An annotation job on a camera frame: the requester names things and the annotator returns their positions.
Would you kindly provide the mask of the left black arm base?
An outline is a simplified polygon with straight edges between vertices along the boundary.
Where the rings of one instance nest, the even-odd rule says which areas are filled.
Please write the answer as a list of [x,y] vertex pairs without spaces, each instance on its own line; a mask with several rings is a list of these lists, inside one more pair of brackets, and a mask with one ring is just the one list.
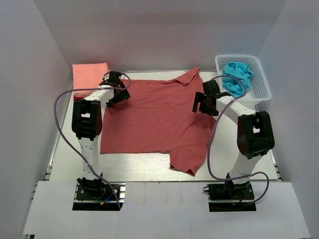
[[73,211],[119,211],[124,203],[125,183],[108,185],[100,179],[78,178]]

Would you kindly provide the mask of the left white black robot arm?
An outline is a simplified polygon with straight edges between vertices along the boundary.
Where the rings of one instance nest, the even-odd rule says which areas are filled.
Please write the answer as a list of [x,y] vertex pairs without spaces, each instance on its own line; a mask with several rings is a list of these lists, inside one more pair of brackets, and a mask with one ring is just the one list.
[[125,85],[125,78],[130,79],[125,73],[110,71],[90,95],[73,103],[71,127],[80,144],[83,178],[86,180],[102,180],[98,150],[103,126],[102,108],[114,107],[130,98],[128,87],[131,83]]

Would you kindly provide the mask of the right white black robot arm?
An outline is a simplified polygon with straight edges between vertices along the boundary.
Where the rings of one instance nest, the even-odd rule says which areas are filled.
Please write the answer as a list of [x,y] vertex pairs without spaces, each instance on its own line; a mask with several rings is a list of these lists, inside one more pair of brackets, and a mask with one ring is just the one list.
[[[192,111],[200,111],[211,117],[216,117],[210,140],[207,146],[207,167],[210,176],[226,184],[226,195],[232,199],[243,193],[243,186],[250,181],[258,161],[275,146],[270,115],[266,111],[257,112],[238,100],[243,96],[232,97],[228,92],[221,92],[213,78],[202,84],[203,92],[196,92]],[[236,162],[226,178],[216,177],[210,167],[210,147],[215,137],[217,125],[222,116],[228,117],[237,125],[237,147],[239,150]]]

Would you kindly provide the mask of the dusty red t shirt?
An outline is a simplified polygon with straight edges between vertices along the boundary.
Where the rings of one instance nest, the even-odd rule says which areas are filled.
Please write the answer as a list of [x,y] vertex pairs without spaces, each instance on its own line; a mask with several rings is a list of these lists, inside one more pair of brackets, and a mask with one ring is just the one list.
[[167,153],[171,168],[195,175],[215,125],[192,110],[202,83],[198,67],[168,81],[128,81],[130,98],[105,110],[101,154]]

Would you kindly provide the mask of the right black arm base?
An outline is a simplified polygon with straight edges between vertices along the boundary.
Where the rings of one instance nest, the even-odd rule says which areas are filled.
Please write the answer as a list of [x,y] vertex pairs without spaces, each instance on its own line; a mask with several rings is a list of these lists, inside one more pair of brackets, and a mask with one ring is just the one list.
[[254,212],[256,205],[253,188],[248,181],[244,184],[207,184],[203,192],[208,194],[209,211],[212,212]]

